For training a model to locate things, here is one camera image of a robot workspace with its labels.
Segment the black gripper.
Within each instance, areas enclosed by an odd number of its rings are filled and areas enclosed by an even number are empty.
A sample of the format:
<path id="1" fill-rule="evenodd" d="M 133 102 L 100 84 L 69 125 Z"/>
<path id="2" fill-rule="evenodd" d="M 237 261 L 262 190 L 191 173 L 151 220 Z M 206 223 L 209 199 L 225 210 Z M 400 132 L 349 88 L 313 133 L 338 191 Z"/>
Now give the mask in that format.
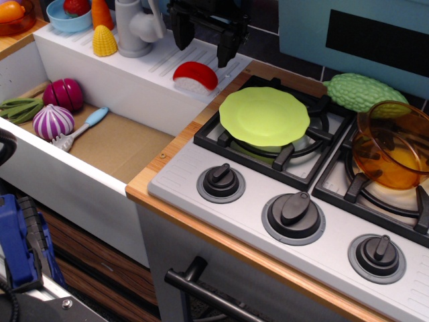
<path id="1" fill-rule="evenodd" d="M 168 12 L 175 43 L 184 50 L 194 39 L 194 26 L 222 32 L 217 46 L 218 67 L 233 59 L 250 18 L 234 1 L 170 1 Z"/>

